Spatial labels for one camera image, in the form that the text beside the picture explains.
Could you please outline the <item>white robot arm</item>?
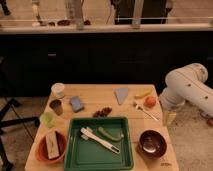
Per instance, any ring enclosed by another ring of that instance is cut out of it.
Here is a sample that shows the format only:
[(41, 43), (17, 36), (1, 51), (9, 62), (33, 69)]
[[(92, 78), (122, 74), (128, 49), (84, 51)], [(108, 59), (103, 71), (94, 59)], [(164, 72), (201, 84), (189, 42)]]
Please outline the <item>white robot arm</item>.
[(174, 69), (166, 75), (166, 87), (159, 95), (164, 126), (175, 119), (186, 101), (197, 106), (204, 118), (213, 119), (213, 88), (205, 85), (207, 79), (208, 71), (200, 63)]

